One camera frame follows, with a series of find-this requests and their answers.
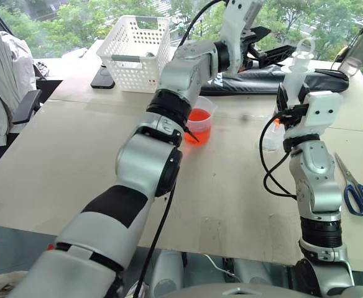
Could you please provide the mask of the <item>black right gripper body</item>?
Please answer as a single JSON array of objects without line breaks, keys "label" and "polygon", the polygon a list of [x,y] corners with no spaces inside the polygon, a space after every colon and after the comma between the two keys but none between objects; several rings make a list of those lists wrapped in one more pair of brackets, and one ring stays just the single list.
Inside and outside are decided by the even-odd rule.
[{"label": "black right gripper body", "polygon": [[300,123],[301,118],[306,115],[309,104],[297,104],[295,106],[283,106],[277,103],[275,111],[275,122],[285,127],[294,127]]}]

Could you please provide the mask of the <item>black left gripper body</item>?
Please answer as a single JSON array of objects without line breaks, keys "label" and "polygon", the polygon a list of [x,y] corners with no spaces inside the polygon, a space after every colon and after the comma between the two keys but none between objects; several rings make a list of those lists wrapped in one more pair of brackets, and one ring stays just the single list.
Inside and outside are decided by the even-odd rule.
[{"label": "black left gripper body", "polygon": [[244,29],[240,37],[241,49],[241,65],[240,70],[248,70],[252,68],[253,60],[257,60],[260,51],[255,49],[255,43],[259,40],[255,39],[254,33],[250,29]]}]

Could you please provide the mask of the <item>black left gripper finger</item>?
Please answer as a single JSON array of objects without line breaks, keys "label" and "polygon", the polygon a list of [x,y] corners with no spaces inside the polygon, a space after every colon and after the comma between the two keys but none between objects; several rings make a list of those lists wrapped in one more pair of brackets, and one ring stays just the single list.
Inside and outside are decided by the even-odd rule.
[{"label": "black left gripper finger", "polygon": [[267,67],[269,65],[274,65],[290,57],[293,52],[295,52],[295,47],[291,45],[284,45],[272,50],[267,50],[261,52],[257,61],[259,62],[259,67]]},{"label": "black left gripper finger", "polygon": [[253,27],[250,30],[254,33],[256,40],[261,40],[269,33],[271,33],[271,30],[269,28],[263,26]]}]

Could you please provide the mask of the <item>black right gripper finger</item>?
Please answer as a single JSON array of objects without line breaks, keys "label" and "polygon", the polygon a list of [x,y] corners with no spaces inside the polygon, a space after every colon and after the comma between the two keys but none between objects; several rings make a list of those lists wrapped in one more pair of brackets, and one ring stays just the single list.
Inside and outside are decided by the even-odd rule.
[{"label": "black right gripper finger", "polygon": [[309,92],[310,92],[310,87],[306,83],[303,83],[303,85],[298,93],[299,104],[303,104],[305,97]]},{"label": "black right gripper finger", "polygon": [[284,111],[288,108],[287,90],[283,83],[279,83],[277,91],[277,110]]}]

